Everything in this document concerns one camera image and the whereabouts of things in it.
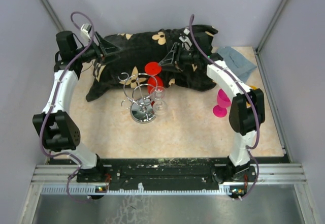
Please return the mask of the red plastic wine glass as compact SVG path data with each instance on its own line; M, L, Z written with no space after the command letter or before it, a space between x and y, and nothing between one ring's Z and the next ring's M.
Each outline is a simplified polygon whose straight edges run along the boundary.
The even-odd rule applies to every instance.
M161 71L162 68L155 61L149 62L145 66L145 73L149 75L148 85L147 85L148 93L151 93L151 91L157 86L158 87L164 86L163 80L158 76Z

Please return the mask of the pink plastic wine glass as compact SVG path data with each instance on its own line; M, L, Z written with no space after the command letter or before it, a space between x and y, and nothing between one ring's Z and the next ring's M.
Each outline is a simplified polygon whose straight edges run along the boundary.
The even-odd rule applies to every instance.
M228 113L228 108L231 106L231 101L222 89L218 91L216 101L217 105L213 107L213 114L216 117L223 118Z

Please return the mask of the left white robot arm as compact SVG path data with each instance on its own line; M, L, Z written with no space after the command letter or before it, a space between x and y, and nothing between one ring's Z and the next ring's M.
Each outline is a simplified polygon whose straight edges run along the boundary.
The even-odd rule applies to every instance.
M32 118L39 135L42 153L50 158L66 155L87 175L99 182L106 175L104 167L98 165L98 156L81 142L81 133L70 117L70 105L74 89L79 81L83 64L115 54L118 48L105 41L97 32L83 32L87 46L79 48L71 31L56 34L59 51L55 54L54 82L50 97L40 114Z

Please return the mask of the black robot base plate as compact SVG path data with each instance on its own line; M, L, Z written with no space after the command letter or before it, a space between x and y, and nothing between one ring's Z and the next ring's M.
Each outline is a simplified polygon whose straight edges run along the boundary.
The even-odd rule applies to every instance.
M80 170L78 183L99 183L110 190L218 190L234 182L253 183L257 171L252 162L234 167L228 158L100 159L97 166Z

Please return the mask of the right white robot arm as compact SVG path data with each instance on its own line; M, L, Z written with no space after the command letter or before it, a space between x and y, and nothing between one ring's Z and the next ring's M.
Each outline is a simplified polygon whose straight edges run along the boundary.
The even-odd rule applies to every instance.
M197 42L192 47L174 43L159 62L163 70L183 72L190 64L205 71L231 101L229 123L235 132L233 148L228 156L226 173L230 180L239 181L250 165L250 151L259 143L260 125L265 121L264 93L246 85L218 53L205 54Z

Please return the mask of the yellow plastic wine glass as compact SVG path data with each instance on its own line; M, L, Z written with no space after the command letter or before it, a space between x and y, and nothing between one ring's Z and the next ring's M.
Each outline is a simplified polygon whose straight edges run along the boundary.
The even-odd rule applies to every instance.
M255 86L253 86L253 85L250 85L249 87L250 87L251 89L253 89L253 90L257 89L257 87L255 87ZM249 102L246 102L246 107L247 107L247 108L250 108L250 107L251 107L251 105L250 105Z

